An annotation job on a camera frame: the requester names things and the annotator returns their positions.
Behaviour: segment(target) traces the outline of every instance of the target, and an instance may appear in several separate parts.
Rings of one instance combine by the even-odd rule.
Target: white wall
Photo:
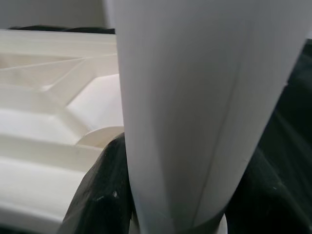
[[[115,28],[114,0],[102,0],[107,28]]]
[[[44,24],[103,27],[101,0],[0,0],[0,28]]]

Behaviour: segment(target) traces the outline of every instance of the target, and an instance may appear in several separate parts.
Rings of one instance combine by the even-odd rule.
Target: white paper roll
[[[116,0],[141,233],[219,217],[309,30],[310,0]]]

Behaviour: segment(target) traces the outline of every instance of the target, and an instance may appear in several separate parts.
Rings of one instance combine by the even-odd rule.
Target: black cloth
[[[33,25],[27,27],[11,27],[13,30],[29,30],[29,31],[49,31],[49,32],[74,32],[74,33],[102,33],[102,34],[115,34],[114,28],[102,28],[102,27],[78,27],[78,28],[66,28],[58,26],[48,25]]]
[[[312,49],[308,40],[231,199],[229,234],[312,233]]]
[[[133,207],[121,134],[83,177],[58,234],[128,234]]]

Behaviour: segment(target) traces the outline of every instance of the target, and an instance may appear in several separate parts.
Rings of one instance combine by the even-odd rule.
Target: white cylinder
[[[219,219],[304,42],[312,1],[115,3],[141,233]]]

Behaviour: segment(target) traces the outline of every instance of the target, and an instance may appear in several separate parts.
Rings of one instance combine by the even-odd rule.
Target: white plastic tray
[[[0,225],[55,233],[121,132],[114,35],[0,31]]]

